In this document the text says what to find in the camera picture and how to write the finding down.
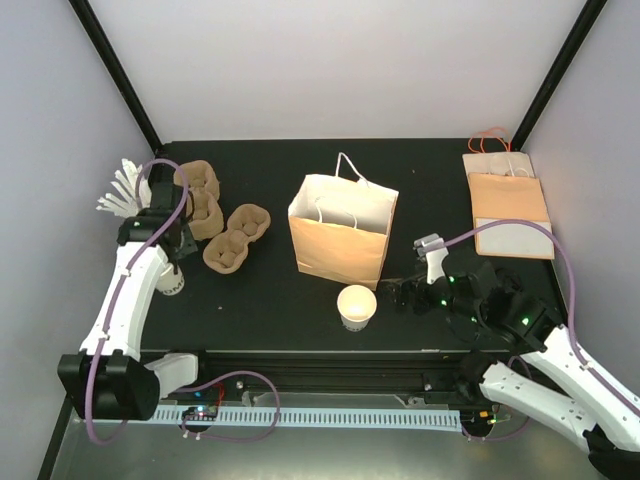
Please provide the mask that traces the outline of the brown cup carrier stack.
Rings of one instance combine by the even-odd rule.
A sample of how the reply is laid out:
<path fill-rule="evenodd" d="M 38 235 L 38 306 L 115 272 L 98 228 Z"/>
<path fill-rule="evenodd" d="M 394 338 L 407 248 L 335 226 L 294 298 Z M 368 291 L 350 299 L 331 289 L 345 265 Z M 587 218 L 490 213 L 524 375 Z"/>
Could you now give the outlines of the brown cup carrier stack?
<path fill-rule="evenodd" d="M 212 239 L 224 230 L 224 215 L 219 205 L 220 183 L 213 167 L 204 160 L 181 165 L 189 194 L 186 215 L 196 241 Z"/>

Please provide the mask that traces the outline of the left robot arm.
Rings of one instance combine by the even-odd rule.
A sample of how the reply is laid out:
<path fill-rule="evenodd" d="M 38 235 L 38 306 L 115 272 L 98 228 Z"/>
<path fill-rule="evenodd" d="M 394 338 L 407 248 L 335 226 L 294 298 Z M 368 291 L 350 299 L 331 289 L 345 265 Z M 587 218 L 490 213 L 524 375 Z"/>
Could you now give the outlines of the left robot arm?
<path fill-rule="evenodd" d="M 141 339 L 156 293 L 175 295 L 184 286 L 178 265 L 185 244 L 183 188 L 159 182 L 151 203 L 118 230 L 116 265 L 103 305 L 78 353 L 61 357 L 58 377 L 83 419 L 148 420 L 159 401 L 180 388 L 193 399 L 214 388 L 213 372 L 190 353 L 141 360 Z"/>

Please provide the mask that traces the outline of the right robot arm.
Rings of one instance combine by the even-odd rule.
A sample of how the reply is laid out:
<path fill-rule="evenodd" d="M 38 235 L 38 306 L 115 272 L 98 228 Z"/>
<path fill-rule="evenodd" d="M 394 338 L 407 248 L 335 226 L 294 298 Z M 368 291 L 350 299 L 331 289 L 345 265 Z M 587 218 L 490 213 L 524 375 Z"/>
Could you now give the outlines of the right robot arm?
<path fill-rule="evenodd" d="M 449 319 L 483 328 L 509 352 L 556 384 L 543 386 L 488 353 L 463 357 L 457 396 L 483 397 L 519 410 L 563 435 L 587 454 L 607 479 L 639 476 L 639 397 L 572 342 L 560 313 L 485 260 L 461 266 L 452 259 L 407 278 L 385 279 L 382 291 L 397 309 L 436 309 Z"/>

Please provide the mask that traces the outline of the stack of paper cups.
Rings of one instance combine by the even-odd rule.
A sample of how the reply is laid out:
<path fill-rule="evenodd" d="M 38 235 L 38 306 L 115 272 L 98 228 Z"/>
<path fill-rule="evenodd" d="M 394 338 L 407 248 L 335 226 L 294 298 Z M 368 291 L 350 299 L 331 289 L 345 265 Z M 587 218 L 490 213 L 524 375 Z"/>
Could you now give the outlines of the stack of paper cups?
<path fill-rule="evenodd" d="M 165 296 L 174 296 L 182 291 L 185 279 L 178 265 L 169 264 L 160 274 L 155 285 L 156 290 Z"/>

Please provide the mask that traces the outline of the small brown cup carrier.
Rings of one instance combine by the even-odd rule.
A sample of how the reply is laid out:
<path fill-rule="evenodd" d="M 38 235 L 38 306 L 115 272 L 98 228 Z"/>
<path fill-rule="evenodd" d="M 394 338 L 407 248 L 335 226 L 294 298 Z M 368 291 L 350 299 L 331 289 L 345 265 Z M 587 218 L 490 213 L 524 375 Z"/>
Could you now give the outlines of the small brown cup carrier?
<path fill-rule="evenodd" d="M 270 224 L 266 209 L 255 204 L 240 205 L 229 217 L 226 230 L 204 248 L 205 265 L 219 274 L 236 272 L 249 255 L 249 245 L 260 239 Z"/>

